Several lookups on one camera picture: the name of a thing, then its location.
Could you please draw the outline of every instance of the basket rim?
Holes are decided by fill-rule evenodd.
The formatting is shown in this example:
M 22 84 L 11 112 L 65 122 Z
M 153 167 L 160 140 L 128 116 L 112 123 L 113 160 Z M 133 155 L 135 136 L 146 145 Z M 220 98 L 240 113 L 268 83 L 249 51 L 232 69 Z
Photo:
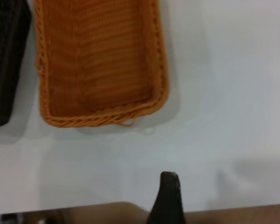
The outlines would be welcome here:
M 129 119 L 134 119 L 140 116 L 149 115 L 158 111 L 167 101 L 169 95 L 169 80 L 168 80 L 168 67 L 165 52 L 165 43 L 163 39 L 163 32 L 161 26 L 160 5 L 159 0 L 144 0 L 149 2 L 152 7 L 152 23 L 155 33 L 155 39 L 158 42 L 156 52 L 161 59 L 160 65 L 160 80 L 161 91 L 158 98 L 150 98 L 145 102 L 132 102 L 126 105 L 118 105 L 97 110 L 95 115 L 80 115 L 72 117 L 60 117 L 52 115 L 49 105 L 49 69 L 47 57 L 47 44 L 46 44 L 46 30 L 44 26 L 44 10 L 43 0 L 35 0 L 35 29 L 37 34 L 37 56 L 36 67 L 40 77 L 40 109 L 43 119 L 50 125 L 56 127 L 85 127 L 85 126 L 103 126 L 109 124 L 121 124 Z M 127 105 L 134 105 L 130 109 L 124 109 Z

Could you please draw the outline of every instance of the white surface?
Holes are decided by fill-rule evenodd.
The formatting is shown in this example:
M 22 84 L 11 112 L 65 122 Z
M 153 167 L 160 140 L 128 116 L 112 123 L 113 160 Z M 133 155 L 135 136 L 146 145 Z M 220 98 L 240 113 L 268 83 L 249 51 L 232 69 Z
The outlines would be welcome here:
M 45 124 L 31 30 L 0 128 L 0 213 L 115 201 L 149 210 L 164 170 L 180 176 L 186 211 L 280 203 L 280 0 L 161 5 L 171 95 L 135 128 Z

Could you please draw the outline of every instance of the dark basket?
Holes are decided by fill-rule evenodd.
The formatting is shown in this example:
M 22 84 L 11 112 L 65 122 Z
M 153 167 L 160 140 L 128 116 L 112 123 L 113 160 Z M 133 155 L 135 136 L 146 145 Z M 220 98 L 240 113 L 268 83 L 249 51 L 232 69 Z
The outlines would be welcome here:
M 0 0 L 0 126 L 11 116 L 30 22 L 26 0 Z

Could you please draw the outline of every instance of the brown wooden surface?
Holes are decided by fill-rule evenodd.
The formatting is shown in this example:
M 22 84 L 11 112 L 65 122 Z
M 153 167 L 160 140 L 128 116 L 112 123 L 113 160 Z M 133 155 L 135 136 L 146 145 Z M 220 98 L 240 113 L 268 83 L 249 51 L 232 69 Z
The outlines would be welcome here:
M 148 212 L 130 203 L 112 203 L 62 210 L 28 212 L 26 224 L 53 218 L 69 224 L 145 224 Z M 189 212 L 188 224 L 280 224 L 280 205 L 255 208 Z

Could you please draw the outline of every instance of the orange wicker basket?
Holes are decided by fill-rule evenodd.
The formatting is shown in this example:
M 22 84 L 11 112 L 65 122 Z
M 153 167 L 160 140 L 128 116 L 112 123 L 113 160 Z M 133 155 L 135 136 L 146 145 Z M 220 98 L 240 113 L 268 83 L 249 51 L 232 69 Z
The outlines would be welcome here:
M 167 100 L 158 0 L 35 0 L 35 26 L 49 124 L 129 126 Z

